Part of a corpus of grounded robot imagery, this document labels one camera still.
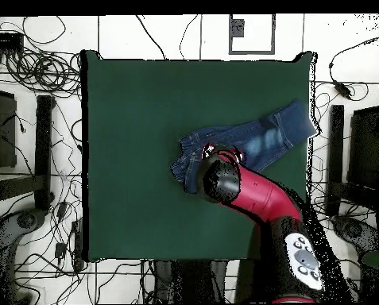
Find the cable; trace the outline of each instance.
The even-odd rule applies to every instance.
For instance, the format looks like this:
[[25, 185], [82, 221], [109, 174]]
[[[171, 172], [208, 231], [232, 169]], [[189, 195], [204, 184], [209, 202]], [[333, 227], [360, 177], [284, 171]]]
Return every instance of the cable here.
[[[27, 19], [28, 17], [23, 21], [23, 28]], [[24, 31], [24, 29], [21, 29], [12, 22], [2, 23], [14, 25], [17, 28], [17, 30], [8, 29], [3, 31], [14, 31], [16, 33], [24, 34], [28, 42], [36, 49], [36, 51], [33, 51], [24, 47], [24, 51], [21, 54], [6, 56], [5, 66], [11, 77], [14, 79], [14, 82], [1, 80], [2, 82], [19, 83], [31, 91], [50, 92], [53, 96], [59, 98], [67, 98], [72, 95], [77, 95], [80, 99], [80, 55], [70, 52], [50, 52], [42, 50], [36, 46], [36, 43], [49, 44], [56, 41], [64, 34], [66, 31], [66, 25], [59, 17], [58, 19], [62, 23], [64, 31], [61, 32], [57, 38], [47, 42], [35, 41]], [[59, 56], [59, 54], [72, 55], [72, 57], [68, 62], [65, 58]]]
[[18, 287], [20, 288], [24, 288], [24, 289], [27, 289], [27, 290], [31, 290], [31, 291], [34, 291], [38, 294], [38, 298], [37, 298], [37, 301], [35, 302], [34, 305], [37, 305], [39, 300], [40, 300], [40, 297], [41, 297], [41, 293], [37, 290], [37, 289], [34, 289], [34, 288], [31, 288], [31, 287], [26, 287], [25, 285], [22, 285], [22, 284], [19, 284], [17, 281], [14, 282]]
[[[321, 83], [319, 85], [317, 85], [315, 87], [315, 92], [325, 83]], [[346, 86], [348, 90], [351, 90], [351, 98], [350, 100], [354, 100], [354, 101], [360, 101], [360, 100], [363, 100], [365, 97], [367, 97], [368, 93], [369, 93], [369, 87], [367, 84], [364, 84], [365, 85], [365, 94], [363, 97], [361, 98], [357, 98], [357, 99], [354, 99], [354, 96], [356, 95], [356, 90], [354, 89], [354, 85], [349, 85], [349, 86]], [[316, 115], [315, 118], [318, 122], [318, 126], [319, 126], [319, 132], [321, 131], [320, 129], [320, 122], [322, 121], [323, 117], [327, 114], [328, 110], [329, 110], [329, 107], [330, 107], [330, 104], [332, 101], [334, 101], [338, 96], [340, 95], [340, 93], [338, 92], [337, 94], [335, 94], [335, 96], [333, 96], [333, 98], [331, 98], [331, 96], [327, 93], [327, 92], [323, 92], [323, 93], [320, 93], [318, 95], [315, 96], [315, 101], [314, 101], [314, 107], [315, 107], [315, 112], [316, 112]], [[318, 104], [318, 101], [320, 100], [321, 97], [325, 97], [326, 98], [326, 101], [319, 105]], [[323, 139], [326, 139], [328, 140], [327, 137], [323, 136], [321, 133], [318, 134], [318, 137], [321, 137]], [[325, 201], [322, 201], [322, 202], [317, 202], [316, 200], [318, 198], [326, 198], [326, 192], [324, 191], [323, 189], [323, 185], [326, 185], [327, 182], [324, 182], [323, 179], [323, 172], [326, 171], [327, 169], [326, 168], [323, 168], [324, 166], [324, 163], [323, 163], [323, 159], [318, 156], [316, 153], [320, 150], [320, 149], [323, 149], [325, 147], [327, 147], [329, 145], [329, 143], [326, 143], [325, 145], [321, 146], [321, 147], [318, 147], [317, 149], [313, 149], [312, 151], [312, 163], [313, 163], [313, 158], [315, 159], [318, 159], [319, 160], [319, 167], [317, 168], [315, 165], [312, 165], [311, 168], [316, 170], [317, 172], [320, 172], [321, 173], [321, 177], [320, 177], [320, 180], [317, 181], [317, 182], [312, 182], [312, 190], [311, 190], [311, 195], [313, 195], [314, 192], [318, 191], [320, 192], [322, 195], [321, 196], [318, 196], [315, 198], [315, 200], [313, 201], [312, 203], [312, 206], [314, 207], [315, 211], [317, 214], [321, 214], [321, 215], [326, 215], [325, 214], [325, 210], [323, 209], [323, 206], [325, 204], [331, 204], [329, 202], [325, 202]], [[356, 205], [355, 203], [352, 203], [352, 202], [348, 202], [348, 201], [344, 201], [344, 200], [341, 200], [340, 202], [335, 202], [335, 203], [345, 203], [345, 204], [349, 204], [351, 205], [350, 209], [346, 212], [345, 216], [355, 216], [353, 214], [354, 212], [354, 208], [358, 207], [358, 205]], [[322, 226], [328, 231], [328, 230], [333, 230], [330, 228], [330, 222], [329, 222], [330, 218], [329, 217], [325, 217], [321, 220], [319, 220], [319, 222], [322, 224], [322, 222], [327, 222], [327, 226], [325, 226], [324, 224], [322, 224]]]
[[60, 37], [62, 37], [62, 35], [65, 34], [66, 32], [66, 25], [64, 24], [64, 22], [62, 21], [62, 19], [58, 16], [56, 16], [58, 18], [58, 20], [60, 21], [60, 23], [62, 24], [62, 26], [64, 27], [64, 31], [60, 33], [60, 35], [56, 38], [54, 38], [53, 40], [50, 40], [50, 41], [47, 41], [47, 42], [40, 42], [40, 41], [35, 41], [34, 39], [32, 39], [31, 37], [29, 37], [29, 35], [25, 32], [25, 21], [29, 18], [29, 17], [25, 17], [24, 20], [22, 21], [22, 31], [24, 32], [24, 35], [26, 35], [28, 37], [28, 40], [29, 41], [32, 41], [33, 43], [37, 43], [37, 44], [50, 44], [56, 40], [58, 40]]
[[151, 35], [149, 35], [148, 33], [148, 30], [147, 28], [144, 26], [144, 23], [142, 22], [142, 20], [140, 19], [140, 17], [138, 15], [135, 16], [139, 22], [141, 23], [142, 25], [142, 28], [144, 29], [144, 31], [147, 33], [147, 35], [149, 36], [149, 38], [151, 39], [151, 41], [158, 47], [158, 49], [160, 49], [160, 52], [162, 53], [162, 57], [164, 57], [164, 60], [166, 60], [166, 57], [165, 57], [165, 54], [164, 54], [164, 51], [161, 49], [161, 47], [159, 46], [159, 44], [153, 39], [153, 37]]
[[334, 61], [335, 61], [335, 58], [336, 58], [337, 56], [339, 56], [340, 54], [342, 54], [342, 53], [344, 53], [344, 52], [347, 52], [347, 51], [349, 51], [349, 50], [351, 50], [351, 49], [354, 49], [354, 48], [356, 48], [356, 47], [358, 47], [358, 46], [360, 46], [360, 45], [362, 45], [362, 44], [370, 44], [370, 43], [373, 43], [373, 42], [376, 41], [376, 40], [379, 40], [379, 37], [374, 37], [374, 38], [372, 38], [372, 39], [368, 39], [368, 40], [366, 40], [366, 41], [360, 42], [359, 44], [356, 44], [356, 45], [354, 45], [353, 47], [349, 47], [349, 48], [343, 49], [341, 52], [338, 52], [335, 56], [333, 56], [332, 61], [329, 63], [329, 73], [330, 73], [330, 75], [331, 75], [331, 79], [332, 79], [332, 81], [333, 81], [334, 83], [338, 83], [338, 82], [333, 78], [333, 75], [332, 75], [332, 68], [333, 68], [333, 66], [334, 66]]
[[127, 264], [127, 263], [125, 263], [125, 264], [120, 264], [120, 265], [115, 269], [115, 271], [114, 271], [112, 277], [111, 277], [108, 281], [106, 281], [105, 283], [103, 283], [102, 285], [99, 286], [99, 289], [98, 289], [98, 298], [97, 298], [96, 304], [99, 304], [99, 301], [100, 301], [100, 289], [101, 289], [102, 287], [104, 287], [105, 285], [107, 285], [109, 282], [112, 281], [112, 279], [117, 275], [116, 272], [117, 272], [121, 267], [126, 267], [126, 266], [129, 266], [129, 267], [137, 267], [138, 265], [140, 265], [140, 263], [138, 263], [138, 264]]
[[182, 46], [182, 42], [184, 41], [184, 37], [185, 37], [185, 34], [186, 34], [186, 31], [188, 30], [188, 27], [191, 25], [191, 23], [198, 17], [199, 15], [196, 14], [196, 16], [191, 19], [191, 21], [188, 23], [188, 25], [186, 26], [185, 28], [185, 31], [184, 31], [184, 35], [182, 35], [182, 39], [180, 40], [180, 55], [182, 56], [182, 58], [185, 60], [184, 58], [184, 54], [182, 53], [182, 50], [181, 50], [181, 46]]
[[79, 138], [76, 138], [76, 137], [75, 137], [75, 134], [73, 133], [73, 128], [75, 127], [75, 125], [76, 125], [77, 123], [79, 123], [79, 122], [81, 122], [81, 121], [82, 121], [82, 119], [78, 119], [76, 122], [73, 123], [73, 125], [72, 125], [72, 127], [71, 127], [71, 136], [72, 136], [72, 138], [75, 139], [76, 141], [80, 141], [80, 142], [82, 142], [82, 140], [79, 139]]
[[22, 196], [21, 198], [19, 198], [18, 200], [14, 201], [14, 202], [11, 204], [10, 208], [8, 209], [8, 211], [7, 211], [6, 213], [4, 213], [3, 215], [0, 215], [0, 220], [1, 220], [2, 218], [4, 218], [5, 216], [7, 216], [7, 215], [10, 213], [11, 209], [14, 207], [14, 205], [15, 205], [17, 202], [19, 202], [19, 201], [21, 201], [21, 200], [23, 200], [23, 199], [25, 199], [25, 198], [28, 198], [28, 197], [30, 197], [31, 195], [33, 195], [33, 192], [32, 192], [32, 193], [29, 193], [29, 194], [27, 194], [27, 195], [24, 195], [24, 196]]

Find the denim fabric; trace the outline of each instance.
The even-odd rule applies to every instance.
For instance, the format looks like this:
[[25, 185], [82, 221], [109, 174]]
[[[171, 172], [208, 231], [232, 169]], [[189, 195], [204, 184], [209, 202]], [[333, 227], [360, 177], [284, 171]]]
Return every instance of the denim fabric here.
[[259, 120], [237, 126], [211, 126], [180, 139], [182, 156], [172, 165], [175, 179], [184, 183], [187, 193], [196, 193], [196, 172], [206, 143], [236, 147], [242, 164], [261, 172], [280, 159], [293, 146], [316, 134], [307, 107], [299, 100]]

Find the jeans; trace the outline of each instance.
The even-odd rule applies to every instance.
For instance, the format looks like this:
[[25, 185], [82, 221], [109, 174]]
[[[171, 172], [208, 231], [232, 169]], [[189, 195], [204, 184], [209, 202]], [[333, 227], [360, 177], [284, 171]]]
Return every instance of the jeans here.
[[211, 126], [199, 129], [180, 139], [182, 156], [171, 170], [187, 193], [196, 193], [196, 172], [206, 143], [237, 148], [242, 153], [241, 164], [261, 172], [280, 159], [293, 146], [316, 134], [307, 107], [292, 101], [273, 114], [236, 126]]

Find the circular buttons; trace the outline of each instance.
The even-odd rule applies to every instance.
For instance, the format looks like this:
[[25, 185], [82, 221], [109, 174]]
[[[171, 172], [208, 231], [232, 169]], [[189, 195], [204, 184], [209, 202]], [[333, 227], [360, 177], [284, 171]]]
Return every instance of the circular buttons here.
[[311, 272], [311, 276], [314, 280], [318, 280], [319, 279], [319, 276], [316, 272]]
[[299, 268], [298, 268], [298, 271], [299, 271], [301, 274], [307, 275], [307, 269], [306, 269], [305, 267], [299, 267]]

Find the black cable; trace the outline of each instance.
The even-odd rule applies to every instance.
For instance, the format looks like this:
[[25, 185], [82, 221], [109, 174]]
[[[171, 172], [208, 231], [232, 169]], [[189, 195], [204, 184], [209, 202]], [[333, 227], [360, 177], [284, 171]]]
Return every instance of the black cable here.
[[182, 50], [181, 50], [181, 47], [182, 47], [182, 42], [184, 41], [184, 38], [185, 38], [185, 34], [186, 34], [186, 31], [188, 30], [188, 27], [191, 25], [191, 23], [198, 17], [199, 15], [196, 14], [196, 16], [191, 19], [191, 21], [188, 23], [188, 25], [186, 26], [185, 28], [185, 31], [184, 31], [184, 35], [182, 35], [182, 39], [180, 40], [180, 55], [182, 56], [182, 58], [185, 60], [184, 58], [184, 54], [182, 53]]
[[0, 215], [0, 220], [1, 220], [2, 218], [4, 218], [5, 216], [7, 216], [7, 215], [10, 213], [10, 211], [13, 209], [14, 205], [15, 205], [18, 201], [21, 201], [21, 200], [23, 200], [23, 199], [25, 199], [25, 198], [28, 198], [28, 197], [31, 196], [31, 195], [33, 195], [33, 192], [32, 192], [32, 193], [29, 193], [29, 194], [27, 194], [27, 195], [24, 195], [24, 196], [22, 196], [21, 198], [19, 198], [18, 200], [14, 201], [14, 202], [11, 204], [10, 208], [8, 209], [8, 211], [7, 211], [6, 213], [4, 213], [3, 215]]
[[[64, 31], [66, 31], [66, 25], [61, 21]], [[72, 95], [77, 95], [80, 98], [80, 55], [70, 52], [50, 52], [42, 50], [35, 43], [38, 44], [49, 44], [53, 41], [59, 39], [63, 34], [61, 34], [47, 42], [37, 42], [31, 38], [24, 29], [21, 29], [12, 22], [3, 22], [2, 24], [14, 25], [17, 30], [4, 30], [4, 31], [14, 31], [16, 33], [24, 34], [28, 42], [36, 49], [33, 51], [29, 48], [24, 47], [24, 51], [21, 54], [13, 54], [6, 56], [6, 68], [8, 73], [13, 77], [14, 82], [3, 80], [7, 83], [19, 83], [23, 87], [28, 88], [31, 91], [37, 92], [50, 92], [53, 96], [59, 98], [67, 98]], [[63, 55], [72, 55], [69, 62], [65, 60]]]
[[29, 255], [29, 256], [25, 259], [24, 263], [21, 263], [20, 266], [19, 266], [18, 268], [16, 268], [14, 272], [17, 272], [17, 271], [20, 269], [20, 267], [22, 267], [22, 265], [24, 265], [24, 264], [26, 263], [26, 261], [27, 261], [30, 257], [32, 257], [32, 256], [37, 256], [37, 257], [39, 257], [40, 259], [42, 259], [42, 260], [44, 260], [46, 263], [48, 263], [51, 267], [55, 268], [57, 271], [62, 272], [62, 273], [63, 273], [64, 275], [66, 275], [66, 276], [70, 276], [70, 277], [76, 276], [76, 274], [75, 274], [74, 272], [65, 272], [65, 271], [62, 270], [61, 268], [58, 268], [56, 265], [54, 265], [53, 263], [51, 263], [50, 261], [48, 261], [45, 257], [43, 257], [42, 255], [40, 255], [39, 253], [32, 253], [31, 255]]
[[329, 63], [329, 73], [330, 73], [330, 75], [331, 75], [331, 79], [332, 79], [332, 81], [333, 81], [334, 83], [337, 83], [337, 81], [333, 78], [333, 75], [332, 75], [332, 68], [333, 68], [333, 66], [334, 66], [334, 61], [335, 61], [335, 58], [336, 58], [337, 56], [339, 56], [340, 54], [342, 54], [342, 53], [344, 53], [344, 52], [347, 52], [347, 51], [349, 51], [349, 50], [351, 50], [351, 49], [354, 49], [354, 48], [356, 48], [356, 47], [358, 47], [358, 46], [360, 46], [360, 45], [362, 45], [362, 44], [370, 44], [370, 43], [373, 43], [373, 42], [376, 41], [376, 40], [379, 40], [379, 37], [374, 37], [374, 38], [372, 38], [372, 39], [368, 39], [368, 40], [366, 40], [366, 41], [360, 42], [359, 44], [356, 44], [356, 45], [354, 45], [353, 47], [349, 47], [349, 48], [343, 49], [341, 52], [338, 52], [335, 56], [333, 56], [332, 61]]
[[116, 272], [117, 272], [121, 267], [126, 267], [126, 266], [128, 266], [128, 267], [137, 267], [138, 265], [140, 265], [140, 263], [138, 263], [138, 264], [128, 264], [128, 263], [120, 264], [120, 265], [115, 269], [115, 271], [114, 271], [113, 275], [111, 276], [111, 278], [110, 278], [108, 281], [106, 281], [105, 283], [103, 283], [102, 285], [99, 286], [99, 289], [98, 289], [98, 298], [97, 298], [96, 304], [99, 304], [99, 301], [100, 301], [100, 289], [101, 289], [102, 287], [104, 287], [105, 285], [107, 285], [109, 282], [112, 281], [112, 279], [117, 275]]
[[33, 43], [37, 43], [37, 44], [50, 44], [56, 40], [58, 40], [60, 37], [62, 37], [62, 35], [65, 34], [66, 32], [66, 25], [64, 24], [64, 22], [62, 21], [62, 19], [58, 16], [56, 16], [58, 18], [58, 20], [60, 21], [60, 23], [62, 24], [62, 26], [64, 27], [64, 31], [60, 33], [60, 35], [56, 38], [54, 38], [53, 40], [50, 40], [50, 41], [47, 41], [47, 42], [40, 42], [40, 41], [35, 41], [34, 39], [32, 39], [31, 37], [29, 37], [29, 35], [25, 32], [25, 21], [29, 18], [29, 17], [24, 17], [24, 20], [22, 21], [22, 31], [24, 32], [24, 35], [26, 35], [28, 37], [28, 40], [29, 41], [32, 41]]
[[77, 285], [72, 291], [69, 292], [68, 297], [67, 297], [67, 299], [66, 299], [66, 301], [67, 301], [68, 298], [69, 298], [69, 295], [71, 295], [73, 292], [75, 292], [76, 289], [78, 288], [78, 286], [80, 286], [80, 284], [82, 283], [83, 278], [84, 278], [84, 275], [83, 275], [83, 277], [82, 277], [81, 279], [78, 279], [78, 280], [72, 281], [71, 285], [69, 285], [69, 286], [64, 290], [64, 292], [62, 292], [62, 293], [60, 294], [60, 296], [58, 297], [58, 299], [56, 300], [56, 302], [53, 303], [53, 304], [51, 304], [51, 305], [58, 305], [59, 302], [65, 300], [65, 298], [61, 299], [62, 296], [66, 293], [66, 291], [68, 291], [69, 289], [72, 289], [73, 285], [75, 285], [76, 283], [78, 283], [78, 285]]
[[21, 155], [22, 157], [24, 158], [24, 161], [25, 161], [25, 164], [27, 165], [27, 168], [28, 168], [28, 171], [29, 171], [29, 174], [33, 177], [33, 179], [35, 180], [35, 176], [33, 174], [33, 172], [31, 171], [31, 167], [29, 166], [28, 164], [28, 161], [27, 161], [27, 158], [25, 157], [24, 153], [16, 146], [14, 145], [11, 141], [9, 141], [6, 137], [0, 135], [0, 138], [3, 139], [6, 143], [10, 144], [11, 146], [13, 146]]
[[37, 305], [37, 304], [38, 304], [38, 302], [39, 302], [39, 300], [40, 300], [40, 297], [41, 297], [41, 293], [39, 292], [39, 290], [34, 289], [34, 288], [31, 288], [31, 287], [26, 287], [25, 285], [21, 285], [21, 284], [19, 284], [17, 281], [15, 281], [14, 283], [15, 283], [18, 287], [20, 287], [20, 288], [24, 288], [24, 289], [27, 289], [27, 290], [31, 290], [31, 291], [36, 292], [36, 293], [38, 294], [38, 298], [37, 298], [37, 301], [35, 302], [34, 305]]
[[148, 33], [148, 30], [144, 26], [144, 23], [142, 22], [142, 20], [140, 19], [140, 17], [138, 17], [138, 15], [136, 15], [135, 17], [139, 20], [139, 22], [141, 23], [142, 28], [147, 33], [147, 35], [149, 36], [149, 38], [151, 39], [151, 41], [158, 47], [158, 49], [160, 49], [160, 52], [162, 53], [162, 57], [164, 57], [164, 60], [166, 60], [167, 58], [165, 57], [164, 51], [161, 49], [161, 47], [159, 46], [159, 44], [153, 39], [153, 37]]
[[71, 136], [72, 136], [72, 138], [75, 139], [76, 141], [80, 141], [80, 142], [82, 142], [82, 140], [79, 139], [79, 138], [76, 138], [76, 137], [75, 137], [75, 134], [73, 133], [73, 128], [75, 127], [75, 125], [76, 125], [77, 123], [79, 123], [79, 122], [81, 122], [81, 121], [82, 121], [82, 119], [78, 119], [76, 122], [73, 123], [73, 125], [72, 125], [72, 127], [71, 127]]

